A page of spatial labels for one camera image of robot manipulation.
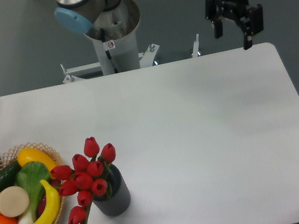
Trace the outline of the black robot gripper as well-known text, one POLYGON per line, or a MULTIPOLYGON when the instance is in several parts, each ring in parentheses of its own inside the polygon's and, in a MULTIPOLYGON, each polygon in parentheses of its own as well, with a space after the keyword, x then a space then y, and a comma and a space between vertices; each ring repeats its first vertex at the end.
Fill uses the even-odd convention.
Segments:
POLYGON ((223 19, 235 22, 243 33, 244 50, 252 47, 252 35, 264 29, 262 5, 249 0, 205 0, 205 18, 213 25, 215 39, 223 36, 223 19))

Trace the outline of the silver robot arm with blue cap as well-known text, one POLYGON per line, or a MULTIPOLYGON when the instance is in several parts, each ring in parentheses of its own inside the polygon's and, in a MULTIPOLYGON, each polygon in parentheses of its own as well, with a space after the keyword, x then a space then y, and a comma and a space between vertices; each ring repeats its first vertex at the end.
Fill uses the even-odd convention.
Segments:
MULTIPOLYGON (((139 7, 133 0, 55 0, 56 20, 73 33, 92 41, 104 75, 155 65, 159 46, 151 44, 138 52, 136 30, 139 7)), ((214 37, 223 35, 223 20, 237 24, 243 33, 243 48, 252 47, 252 38, 264 29, 261 4, 248 0, 205 0, 205 18, 214 28, 214 37)))

